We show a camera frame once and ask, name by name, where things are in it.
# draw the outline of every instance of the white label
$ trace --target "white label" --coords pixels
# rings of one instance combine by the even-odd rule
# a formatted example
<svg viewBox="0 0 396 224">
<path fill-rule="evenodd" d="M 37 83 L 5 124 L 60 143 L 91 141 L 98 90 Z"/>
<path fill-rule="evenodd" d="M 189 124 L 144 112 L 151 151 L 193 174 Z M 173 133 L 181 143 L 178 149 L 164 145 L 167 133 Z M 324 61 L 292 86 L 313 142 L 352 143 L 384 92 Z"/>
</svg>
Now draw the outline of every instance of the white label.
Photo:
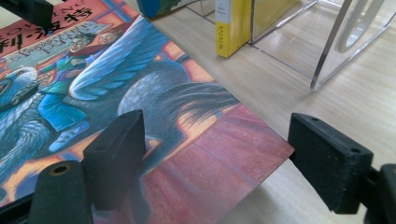
<svg viewBox="0 0 396 224">
<path fill-rule="evenodd" d="M 232 0 L 216 0 L 216 21 L 230 23 L 231 1 Z"/>
</svg>

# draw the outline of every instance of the wooden table surface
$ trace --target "wooden table surface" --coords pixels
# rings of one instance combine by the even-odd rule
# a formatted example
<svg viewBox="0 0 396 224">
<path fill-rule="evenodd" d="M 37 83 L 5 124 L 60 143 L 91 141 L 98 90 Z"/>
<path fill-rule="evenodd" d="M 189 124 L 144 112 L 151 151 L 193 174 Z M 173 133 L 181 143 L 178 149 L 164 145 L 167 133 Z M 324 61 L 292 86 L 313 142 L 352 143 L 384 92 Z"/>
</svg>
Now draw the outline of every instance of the wooden table surface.
<svg viewBox="0 0 396 224">
<path fill-rule="evenodd" d="M 126 2 L 138 10 L 135 0 Z M 17 19 L 2 9 L 0 26 Z M 396 163 L 395 22 L 316 92 L 309 90 L 305 77 L 249 45 L 230 59 L 218 57 L 215 25 L 187 7 L 153 24 L 283 138 L 288 137 L 291 113 L 304 113 L 372 150 L 374 168 Z M 221 223 L 362 223 L 364 214 L 364 206 L 357 215 L 331 213 L 286 161 Z"/>
</svg>

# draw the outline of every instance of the blue wing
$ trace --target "blue wing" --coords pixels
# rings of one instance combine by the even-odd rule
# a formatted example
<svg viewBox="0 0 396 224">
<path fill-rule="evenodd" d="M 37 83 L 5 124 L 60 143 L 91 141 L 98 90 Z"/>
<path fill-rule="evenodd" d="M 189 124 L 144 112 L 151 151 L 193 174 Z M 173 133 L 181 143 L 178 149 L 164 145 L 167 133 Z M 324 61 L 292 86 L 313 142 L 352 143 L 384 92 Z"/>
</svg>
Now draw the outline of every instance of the blue wing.
<svg viewBox="0 0 396 224">
<path fill-rule="evenodd" d="M 145 68 L 169 39 L 139 17 L 125 35 L 73 81 L 69 93 L 79 100 L 96 100 Z"/>
</svg>

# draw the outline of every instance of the light wood surface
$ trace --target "light wood surface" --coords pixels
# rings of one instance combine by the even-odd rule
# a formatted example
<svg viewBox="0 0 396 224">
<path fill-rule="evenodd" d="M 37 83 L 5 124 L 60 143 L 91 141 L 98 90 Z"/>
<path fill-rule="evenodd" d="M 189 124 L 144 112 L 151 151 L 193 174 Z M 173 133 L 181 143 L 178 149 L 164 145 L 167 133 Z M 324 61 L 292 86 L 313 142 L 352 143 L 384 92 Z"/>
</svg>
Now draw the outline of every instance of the light wood surface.
<svg viewBox="0 0 396 224">
<path fill-rule="evenodd" d="M 18 19 L 3 11 L 1 27 Z M 218 57 L 215 25 L 187 7 L 152 23 L 285 139 L 291 113 L 304 113 L 372 150 L 374 168 L 396 163 L 395 23 L 316 92 L 307 78 L 248 45 L 231 59 Z M 363 206 L 357 215 L 331 213 L 286 161 L 221 223 L 362 223 L 364 214 Z"/>
</svg>

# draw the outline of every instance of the yellow book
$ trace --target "yellow book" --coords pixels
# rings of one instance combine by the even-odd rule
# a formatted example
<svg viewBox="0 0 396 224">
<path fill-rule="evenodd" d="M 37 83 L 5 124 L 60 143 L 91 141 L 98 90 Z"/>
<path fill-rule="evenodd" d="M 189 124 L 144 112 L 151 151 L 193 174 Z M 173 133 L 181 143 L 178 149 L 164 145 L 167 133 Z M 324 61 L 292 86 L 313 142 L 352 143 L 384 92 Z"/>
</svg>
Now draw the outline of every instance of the yellow book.
<svg viewBox="0 0 396 224">
<path fill-rule="evenodd" d="M 251 0 L 216 0 L 216 53 L 229 58 L 250 39 Z"/>
<path fill-rule="evenodd" d="M 253 16 L 253 37 L 257 37 L 279 20 L 300 0 L 255 0 Z"/>
</svg>

